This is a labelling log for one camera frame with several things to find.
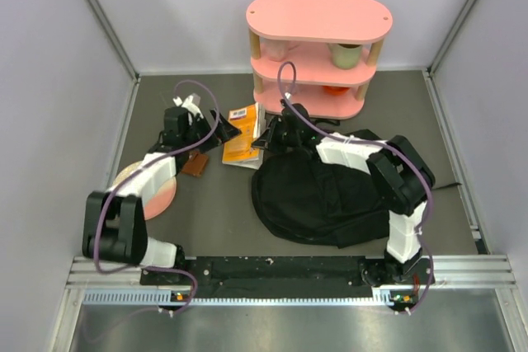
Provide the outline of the orange paperback book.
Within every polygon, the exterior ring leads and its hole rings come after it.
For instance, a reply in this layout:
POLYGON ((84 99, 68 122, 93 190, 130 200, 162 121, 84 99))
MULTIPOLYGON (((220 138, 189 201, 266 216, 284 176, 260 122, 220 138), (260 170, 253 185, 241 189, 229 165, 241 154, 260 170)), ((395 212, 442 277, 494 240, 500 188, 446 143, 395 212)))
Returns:
POLYGON ((236 167, 256 170, 263 162, 264 152, 254 148, 252 143, 257 140, 266 128, 265 111, 254 103, 229 112, 228 121, 241 131, 236 138, 224 145, 222 163, 236 167))

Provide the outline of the black student backpack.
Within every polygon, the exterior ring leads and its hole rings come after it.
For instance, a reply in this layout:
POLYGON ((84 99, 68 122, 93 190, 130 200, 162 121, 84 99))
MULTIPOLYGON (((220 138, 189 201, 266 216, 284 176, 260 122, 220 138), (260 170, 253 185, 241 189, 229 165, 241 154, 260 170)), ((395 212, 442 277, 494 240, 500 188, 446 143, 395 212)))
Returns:
POLYGON ((252 203, 275 236, 345 248, 389 236, 390 214, 412 215, 427 201, 435 177, 401 135, 348 167, 290 150, 268 157, 252 176, 252 203))

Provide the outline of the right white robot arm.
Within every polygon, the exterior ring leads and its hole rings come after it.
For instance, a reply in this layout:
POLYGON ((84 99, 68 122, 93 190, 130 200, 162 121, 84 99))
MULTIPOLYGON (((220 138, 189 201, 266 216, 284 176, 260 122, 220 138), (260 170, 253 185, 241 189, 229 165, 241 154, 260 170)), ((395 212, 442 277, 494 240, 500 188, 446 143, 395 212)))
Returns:
POLYGON ((414 274, 422 255, 417 230, 435 177, 404 136, 339 134, 299 104, 270 121, 259 111, 234 110, 218 136, 227 163, 268 153, 252 176, 251 196, 273 235, 337 248, 383 238, 383 256, 361 262, 363 280, 379 286, 414 274))

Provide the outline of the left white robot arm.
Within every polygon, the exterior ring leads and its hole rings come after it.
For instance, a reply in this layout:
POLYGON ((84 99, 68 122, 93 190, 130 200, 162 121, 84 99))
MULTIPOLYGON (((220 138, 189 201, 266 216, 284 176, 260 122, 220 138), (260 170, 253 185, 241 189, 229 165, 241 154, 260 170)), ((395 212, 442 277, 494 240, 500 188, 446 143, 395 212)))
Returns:
POLYGON ((213 108, 210 123, 195 105, 176 105, 164 112, 163 129, 142 162, 124 180, 104 191, 93 191, 86 201, 82 255, 101 272, 102 260, 125 268, 157 269, 169 283, 187 272, 183 248, 148 235, 144 211, 163 185, 176 178, 191 152, 206 153, 227 141, 225 118, 213 108))

